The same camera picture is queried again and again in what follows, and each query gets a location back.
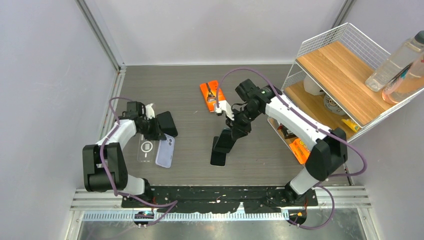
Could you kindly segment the lilac phone case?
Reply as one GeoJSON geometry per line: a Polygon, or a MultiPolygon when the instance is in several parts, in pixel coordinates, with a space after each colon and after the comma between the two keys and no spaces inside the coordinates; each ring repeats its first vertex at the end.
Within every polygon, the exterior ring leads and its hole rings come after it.
{"type": "Polygon", "coordinates": [[[155,164],[162,168],[169,169],[172,165],[173,154],[175,149],[174,137],[165,134],[166,139],[160,140],[158,144],[155,164]]]}

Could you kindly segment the clear phone case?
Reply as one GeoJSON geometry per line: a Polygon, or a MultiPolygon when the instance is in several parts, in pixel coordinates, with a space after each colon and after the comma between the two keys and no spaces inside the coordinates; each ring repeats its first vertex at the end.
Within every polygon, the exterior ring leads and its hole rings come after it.
{"type": "Polygon", "coordinates": [[[158,140],[147,140],[144,135],[141,135],[137,147],[137,161],[139,163],[155,163],[159,147],[158,140]]]}

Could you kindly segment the orange razor box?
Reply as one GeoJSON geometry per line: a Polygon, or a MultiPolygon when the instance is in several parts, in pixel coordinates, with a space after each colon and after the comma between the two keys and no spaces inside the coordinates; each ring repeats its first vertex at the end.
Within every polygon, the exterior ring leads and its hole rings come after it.
{"type": "Polygon", "coordinates": [[[219,82],[212,80],[199,85],[206,107],[210,113],[214,112],[214,104],[216,103],[216,94],[219,82]]]}

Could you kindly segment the bare black phone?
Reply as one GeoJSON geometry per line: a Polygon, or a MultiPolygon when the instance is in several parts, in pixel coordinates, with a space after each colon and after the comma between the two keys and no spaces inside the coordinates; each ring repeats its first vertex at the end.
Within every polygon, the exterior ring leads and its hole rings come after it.
{"type": "Polygon", "coordinates": [[[158,114],[156,118],[158,120],[160,129],[164,134],[174,138],[178,136],[178,130],[170,111],[162,112],[158,114]]]}

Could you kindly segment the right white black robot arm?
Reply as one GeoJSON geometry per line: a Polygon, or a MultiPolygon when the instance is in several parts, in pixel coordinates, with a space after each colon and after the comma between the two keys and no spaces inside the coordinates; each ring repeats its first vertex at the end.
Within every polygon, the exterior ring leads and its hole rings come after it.
{"type": "Polygon", "coordinates": [[[291,205],[299,205],[309,189],[326,180],[347,161],[345,131],[331,129],[315,121],[273,85],[260,88],[247,79],[235,91],[245,106],[240,110],[232,109],[225,100],[215,106],[218,115],[225,113],[227,127],[213,139],[213,157],[226,156],[238,139],[251,132],[251,123],[259,115],[277,120],[302,140],[310,151],[304,168],[284,187],[284,197],[291,205]]]}

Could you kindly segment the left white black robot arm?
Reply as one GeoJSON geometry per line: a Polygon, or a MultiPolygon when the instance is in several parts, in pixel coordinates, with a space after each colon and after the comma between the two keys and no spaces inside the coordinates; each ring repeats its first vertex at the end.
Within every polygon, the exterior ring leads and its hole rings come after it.
{"type": "Polygon", "coordinates": [[[118,116],[106,136],[95,144],[84,146],[83,180],[88,192],[112,190],[115,195],[134,195],[141,207],[148,207],[153,202],[153,193],[146,189],[147,180],[128,173],[123,155],[126,144],[137,134],[148,141],[166,139],[153,104],[129,101],[126,111],[118,116]]]}

